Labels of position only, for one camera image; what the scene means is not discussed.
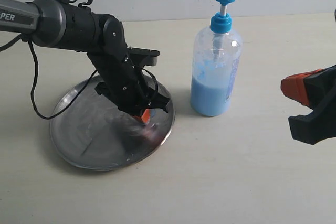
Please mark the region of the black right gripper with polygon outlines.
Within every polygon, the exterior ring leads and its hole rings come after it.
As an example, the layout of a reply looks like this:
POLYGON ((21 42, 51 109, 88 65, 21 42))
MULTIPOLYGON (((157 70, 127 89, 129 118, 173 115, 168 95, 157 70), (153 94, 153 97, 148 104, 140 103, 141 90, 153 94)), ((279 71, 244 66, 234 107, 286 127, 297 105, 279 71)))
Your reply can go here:
POLYGON ((310 114, 288 118, 294 140, 315 145, 335 138, 335 99, 322 101, 334 87, 335 65, 282 79, 283 95, 312 110, 310 114))

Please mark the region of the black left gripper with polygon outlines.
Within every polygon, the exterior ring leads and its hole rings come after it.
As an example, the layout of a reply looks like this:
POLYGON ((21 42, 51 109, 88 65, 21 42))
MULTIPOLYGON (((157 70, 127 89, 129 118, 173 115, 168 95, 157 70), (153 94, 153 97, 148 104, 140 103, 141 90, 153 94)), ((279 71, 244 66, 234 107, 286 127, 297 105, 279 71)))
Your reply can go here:
POLYGON ((149 123, 150 109, 161 109, 168 113, 170 98, 158 91, 149 92, 142 73, 143 67, 131 62, 128 48, 119 55, 88 52, 87 56, 104 82, 103 86, 98 87, 98 93, 104 95, 120 111, 133 116, 142 124, 149 123))

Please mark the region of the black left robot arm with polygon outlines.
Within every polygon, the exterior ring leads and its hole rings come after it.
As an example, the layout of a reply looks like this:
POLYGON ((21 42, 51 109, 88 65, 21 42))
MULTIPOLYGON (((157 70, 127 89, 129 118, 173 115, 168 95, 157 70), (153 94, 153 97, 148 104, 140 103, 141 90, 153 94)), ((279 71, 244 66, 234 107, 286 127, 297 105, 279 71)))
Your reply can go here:
POLYGON ((91 11, 93 0, 1 0, 1 31, 16 37, 1 46, 6 50, 19 40, 34 46, 85 52, 102 81, 96 93, 142 123, 151 109, 167 110, 170 99, 145 80, 146 66, 155 66, 159 51, 128 47, 121 21, 91 11))

